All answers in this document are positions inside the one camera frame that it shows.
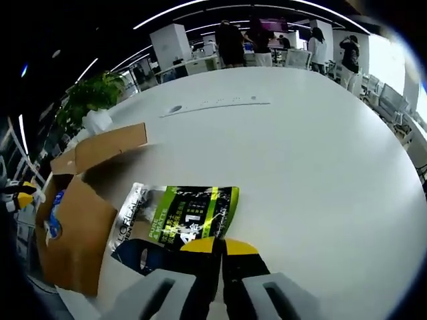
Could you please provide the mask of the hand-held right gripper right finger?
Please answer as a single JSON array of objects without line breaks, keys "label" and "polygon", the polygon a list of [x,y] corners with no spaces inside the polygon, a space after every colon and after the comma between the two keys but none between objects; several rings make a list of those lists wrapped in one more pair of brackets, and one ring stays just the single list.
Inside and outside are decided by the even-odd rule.
[{"label": "hand-held right gripper right finger", "polygon": [[224,240],[222,277],[230,319],[322,318],[317,298],[283,273],[271,273],[249,243]]}]

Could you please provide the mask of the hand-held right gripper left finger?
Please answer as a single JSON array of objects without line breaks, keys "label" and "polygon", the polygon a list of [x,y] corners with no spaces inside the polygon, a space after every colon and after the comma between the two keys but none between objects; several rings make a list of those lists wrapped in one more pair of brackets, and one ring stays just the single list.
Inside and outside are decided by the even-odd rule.
[{"label": "hand-held right gripper left finger", "polygon": [[113,258],[142,278],[121,292],[102,319],[206,319],[218,288],[220,241],[195,239],[170,250],[141,239]]}]

